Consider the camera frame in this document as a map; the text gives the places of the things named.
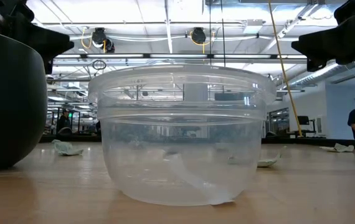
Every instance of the clear plastic bowl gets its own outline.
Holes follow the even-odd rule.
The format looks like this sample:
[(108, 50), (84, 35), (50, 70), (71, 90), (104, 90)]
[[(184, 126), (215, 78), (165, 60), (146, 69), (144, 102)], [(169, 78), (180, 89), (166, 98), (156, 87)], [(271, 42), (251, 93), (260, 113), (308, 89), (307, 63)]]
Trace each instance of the clear plastic bowl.
[(127, 196), (163, 205), (238, 196), (275, 95), (262, 75), (208, 65), (128, 68), (89, 83), (110, 177)]

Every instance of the wall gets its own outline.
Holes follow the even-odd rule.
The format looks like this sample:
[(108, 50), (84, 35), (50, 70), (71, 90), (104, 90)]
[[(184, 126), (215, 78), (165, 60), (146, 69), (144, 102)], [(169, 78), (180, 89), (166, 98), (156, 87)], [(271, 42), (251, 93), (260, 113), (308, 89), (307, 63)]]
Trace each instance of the wall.
[[(304, 88), (304, 93), (292, 93), (296, 112), (298, 116), (308, 116), (309, 119), (315, 119), (316, 117), (326, 117), (326, 92), (324, 82), (318, 83), (316, 87)], [(296, 119), (294, 116), (293, 108), (290, 103), (290, 97), (285, 95), (283, 101), (276, 101), (272, 105), (269, 105), (267, 111), (275, 111), (283, 108), (290, 109), (290, 131), (298, 130), (296, 125)], [(326, 135), (328, 135), (328, 124), (324, 124)], [(302, 129), (312, 130), (312, 126), (301, 126)]]
[(329, 138), (353, 139), (347, 125), (349, 113), (355, 108), (354, 85), (326, 85)]

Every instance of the fluorescent light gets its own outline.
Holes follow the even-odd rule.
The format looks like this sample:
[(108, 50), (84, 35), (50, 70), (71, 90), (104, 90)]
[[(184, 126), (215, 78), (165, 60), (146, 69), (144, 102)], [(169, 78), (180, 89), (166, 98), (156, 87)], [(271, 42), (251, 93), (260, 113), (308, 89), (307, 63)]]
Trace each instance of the fluorescent light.
[[(292, 93), (302, 93), (304, 90), (291, 90)], [(288, 90), (277, 90), (277, 93), (288, 93)]]
[(214, 55), (214, 58), (270, 58), (270, 55), (239, 55), (239, 54), (229, 54), (229, 55)]
[(142, 58), (143, 54), (88, 54), (88, 58)]
[(151, 58), (207, 58), (206, 54), (151, 54)]
[(49, 99), (55, 100), (55, 101), (65, 101), (66, 99), (57, 97), (57, 96), (48, 96)]
[(305, 55), (282, 55), (283, 59), (306, 59)]
[(55, 58), (80, 58), (80, 55), (65, 54), (65, 55), (58, 55)]
[(87, 91), (87, 89), (48, 89), (47, 91)]

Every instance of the desk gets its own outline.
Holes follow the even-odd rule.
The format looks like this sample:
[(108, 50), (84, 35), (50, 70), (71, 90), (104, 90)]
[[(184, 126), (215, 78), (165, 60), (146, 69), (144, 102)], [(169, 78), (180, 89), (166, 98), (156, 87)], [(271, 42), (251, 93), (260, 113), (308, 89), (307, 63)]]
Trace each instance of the desk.
[[(0, 223), (355, 223), (355, 152), (288, 145), (235, 203), (168, 207), (119, 192), (99, 142), (73, 145), (85, 149), (82, 156), (60, 157), (52, 144), (39, 144), (15, 168), (0, 171)], [(282, 145), (262, 147), (268, 154)]]
[[(307, 134), (316, 134), (316, 131), (309, 131), (309, 130), (301, 130), (303, 137), (307, 137)], [(295, 135), (295, 138), (298, 138), (300, 135), (299, 131), (290, 131), (287, 134), (289, 135)]]

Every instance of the ceiling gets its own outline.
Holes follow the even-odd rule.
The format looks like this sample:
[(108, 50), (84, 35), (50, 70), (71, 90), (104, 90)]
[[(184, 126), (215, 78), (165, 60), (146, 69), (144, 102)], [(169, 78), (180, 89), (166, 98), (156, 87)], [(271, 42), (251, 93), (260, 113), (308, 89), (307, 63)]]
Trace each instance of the ceiling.
[[(291, 48), (291, 42), (297, 40), (298, 36), (335, 27), (337, 23), (333, 12), (344, 2), (346, 1), (272, 1), (282, 54), (299, 54)], [(96, 48), (90, 41), (90, 35), (96, 27), (105, 28), (108, 38), (115, 45), (115, 54), (278, 54), (277, 45), (273, 41), (273, 26), (267, 0), (225, 0), (223, 5), (218, 0), (28, 0), (27, 5), (35, 13), (33, 23), (71, 36), (75, 47), (65, 54), (101, 54), (102, 49)], [(203, 48), (193, 43), (190, 32), (194, 27), (204, 29), (206, 42), (210, 44)], [(65, 62), (76, 64), (70, 66), (63, 64)], [(48, 88), (86, 89), (88, 82), (79, 79), (87, 81), (95, 73), (101, 75), (127, 66), (149, 63), (210, 64), (210, 61), (181, 59), (174, 62), (121, 58), (109, 60), (106, 69), (97, 71), (91, 66), (83, 67), (90, 65), (89, 60), (57, 58), (52, 77), (68, 77), (77, 81), (55, 82)], [(225, 65), (223, 60), (213, 60), (212, 64)], [(245, 63), (227, 60), (225, 66), (271, 75), (277, 85), (282, 81), (282, 68), (278, 60), (254, 60)], [(289, 80), (308, 75), (305, 73), (305, 59), (300, 62), (288, 61), (284, 67)], [(338, 75), (344, 77), (353, 73), (355, 69), (337, 74), (337, 77), (329, 80), (334, 81), (339, 78)], [(347, 82), (355, 83), (355, 78)], [(76, 103), (86, 101), (85, 95), (77, 96), (74, 92), (49, 92), (49, 96)]]

